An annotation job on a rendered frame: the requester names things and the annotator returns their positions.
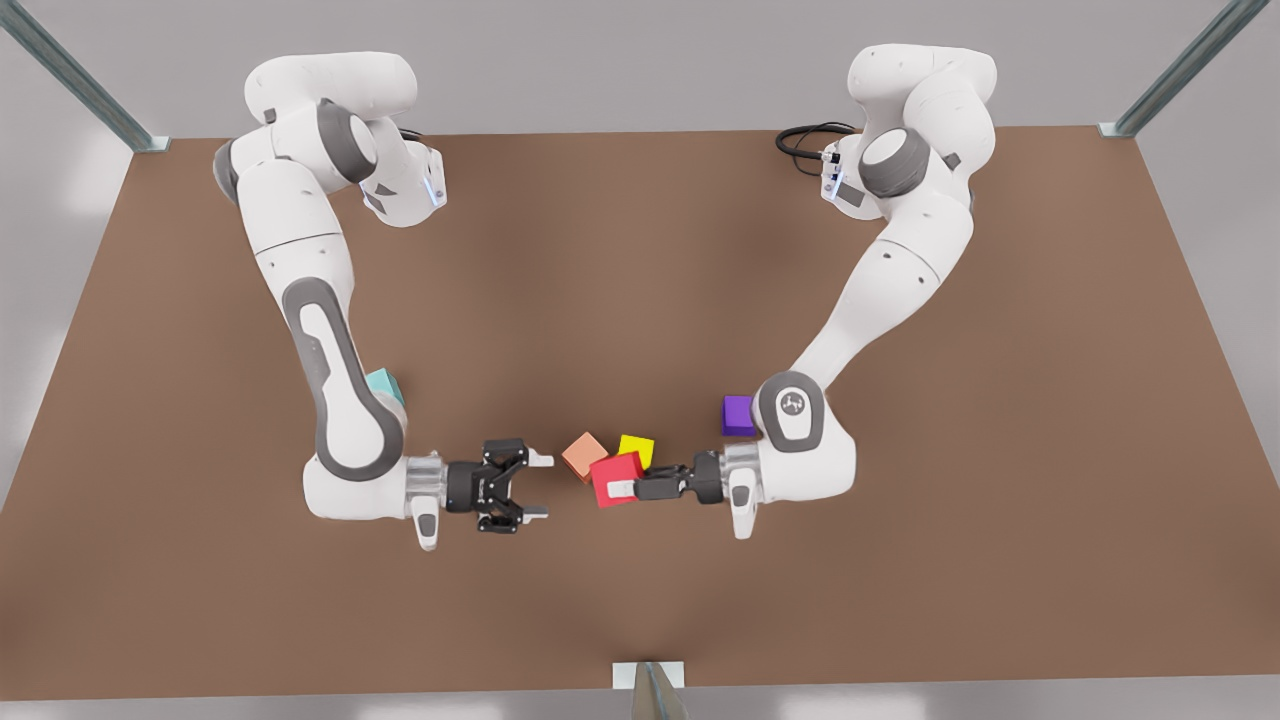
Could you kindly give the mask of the red wooden cube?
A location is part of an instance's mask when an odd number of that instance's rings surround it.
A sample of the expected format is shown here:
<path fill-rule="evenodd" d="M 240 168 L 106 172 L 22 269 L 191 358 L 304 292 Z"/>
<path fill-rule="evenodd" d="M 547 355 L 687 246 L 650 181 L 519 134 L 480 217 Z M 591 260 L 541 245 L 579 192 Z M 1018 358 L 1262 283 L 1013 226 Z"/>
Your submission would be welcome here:
<path fill-rule="evenodd" d="M 641 479 L 644 470 L 640 468 L 635 454 L 616 455 L 600 460 L 591 465 L 591 487 L 594 488 L 596 505 L 608 509 L 621 503 L 636 502 L 636 498 L 608 498 L 605 484 L 611 480 Z"/>

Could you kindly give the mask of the salmon orange wooden cube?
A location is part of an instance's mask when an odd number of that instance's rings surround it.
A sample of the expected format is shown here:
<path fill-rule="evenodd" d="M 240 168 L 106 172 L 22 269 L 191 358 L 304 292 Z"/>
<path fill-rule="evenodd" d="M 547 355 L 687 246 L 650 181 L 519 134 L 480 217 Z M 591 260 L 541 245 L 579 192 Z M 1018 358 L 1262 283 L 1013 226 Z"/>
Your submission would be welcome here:
<path fill-rule="evenodd" d="M 590 432 L 584 432 L 561 454 L 564 465 L 584 483 L 591 483 L 591 465 L 611 452 Z"/>

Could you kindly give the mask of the silver frame post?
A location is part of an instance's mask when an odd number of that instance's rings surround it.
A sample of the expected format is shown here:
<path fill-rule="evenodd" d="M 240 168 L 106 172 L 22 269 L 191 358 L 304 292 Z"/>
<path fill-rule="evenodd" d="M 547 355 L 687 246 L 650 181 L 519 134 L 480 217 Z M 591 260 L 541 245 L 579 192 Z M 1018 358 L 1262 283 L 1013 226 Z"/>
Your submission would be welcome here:
<path fill-rule="evenodd" d="M 1116 120 L 1103 138 L 1135 138 L 1272 0 L 1228 0 L 1204 28 Z"/>
<path fill-rule="evenodd" d="M 678 694 L 685 688 L 682 661 L 612 664 L 616 691 L 631 691 L 630 720 L 690 720 Z"/>
<path fill-rule="evenodd" d="M 132 152 L 165 152 L 170 147 L 169 137 L 143 128 L 18 0 L 0 0 L 0 28 Z"/>

